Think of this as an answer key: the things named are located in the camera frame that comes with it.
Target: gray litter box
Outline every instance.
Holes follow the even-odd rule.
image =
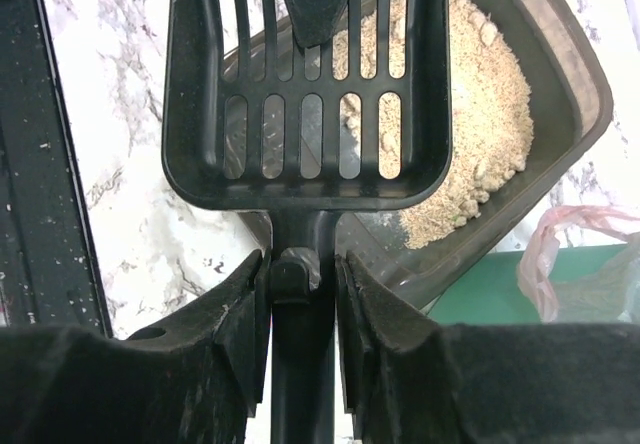
[[[404,247],[406,236],[395,213],[345,215],[338,225],[338,251],[350,249],[358,253],[383,284],[418,309],[456,281],[533,208],[604,133],[613,113],[613,99],[604,72],[564,0],[472,1],[491,15],[504,34],[532,89],[535,138],[526,171],[492,194],[481,207],[481,217],[424,249]],[[363,15],[374,9],[375,0],[363,0]],[[279,61],[290,62],[292,40],[288,19],[280,22],[279,30]],[[252,40],[256,57],[263,52],[263,38],[258,35]],[[234,66],[234,60],[233,54],[228,56],[230,67]],[[315,64],[308,60],[307,65],[313,74]],[[281,110],[272,111],[265,106],[264,131],[274,144],[274,156],[272,162],[266,162],[267,166],[276,162],[281,151],[277,145],[282,139],[281,131],[278,134],[274,128]],[[320,128],[316,124],[307,129],[310,130],[303,132],[302,165],[306,163],[310,170],[318,167],[314,156],[318,155],[319,146],[314,136],[320,135]],[[342,142],[351,138],[343,137]],[[241,138],[239,129],[227,142],[231,155],[227,162],[231,166],[234,151],[242,147]],[[345,159],[355,159],[354,153],[347,153]],[[257,213],[241,216],[257,240],[267,245],[268,218]]]

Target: litter scoop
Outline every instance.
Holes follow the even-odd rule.
[[[264,32],[253,39],[248,0],[234,3],[238,47],[225,58],[221,13],[231,10],[220,0],[171,0],[164,171],[191,205],[268,213],[271,442],[324,444],[333,442],[336,224],[344,212],[418,204],[444,179],[451,158],[448,0],[406,0],[400,77],[389,66],[391,0],[377,0],[376,72],[366,78],[361,0],[285,0],[292,46],[275,0],[262,0]],[[340,29],[349,43],[344,79],[333,72],[331,37]],[[401,109],[400,166],[391,179],[379,169],[387,93]],[[357,172],[345,177],[340,103],[347,95],[361,103],[361,146]],[[310,96],[319,116],[313,169],[304,164]],[[274,116],[277,132],[266,125]]]

